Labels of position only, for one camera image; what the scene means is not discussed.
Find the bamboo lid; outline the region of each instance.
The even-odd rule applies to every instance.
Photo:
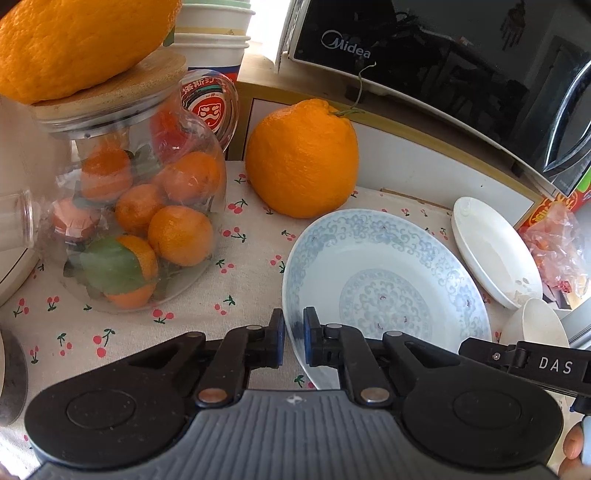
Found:
[[[31,109],[41,121],[91,115],[162,92],[178,83],[186,73],[185,58],[164,48],[106,82],[66,98],[35,103]]]

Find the plastic bag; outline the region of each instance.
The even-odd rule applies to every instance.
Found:
[[[530,226],[522,238],[550,288],[582,297],[589,278],[583,257],[584,236],[574,213],[553,202],[546,216]]]

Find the cherry print tablecloth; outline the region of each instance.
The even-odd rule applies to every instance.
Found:
[[[281,281],[294,241],[310,223],[273,212],[247,182],[242,162],[228,162],[227,207],[215,264],[195,285],[155,310],[112,315],[72,297],[40,262],[1,309],[1,325],[13,332],[28,356],[27,402],[51,384],[130,355],[181,333],[200,330],[210,339],[229,329],[268,322],[281,306]],[[406,218],[441,241],[458,258],[451,213],[415,200],[358,187],[342,208],[383,210]],[[508,311],[483,295],[493,335]],[[289,341],[279,370],[251,375],[251,388],[313,388]],[[0,430],[0,462],[26,477],[38,462],[29,448],[22,415]]]

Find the plate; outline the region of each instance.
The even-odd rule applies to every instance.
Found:
[[[480,293],[457,258],[413,223],[384,212],[340,210],[312,223],[287,259],[287,333],[316,388],[340,388],[331,367],[305,362],[303,310],[367,338],[400,330],[457,353],[468,337],[491,339]]]
[[[497,302],[516,310],[542,298],[540,272],[529,249],[500,213],[471,197],[453,206],[452,231],[472,274]]]

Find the floral patterned plate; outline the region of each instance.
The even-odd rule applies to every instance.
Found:
[[[305,307],[320,323],[351,325],[368,338],[401,330],[452,352],[468,337],[491,340],[482,298],[458,259],[413,223],[350,209],[312,223],[285,266],[282,303],[295,354],[316,388],[339,388],[330,367],[305,363]]]

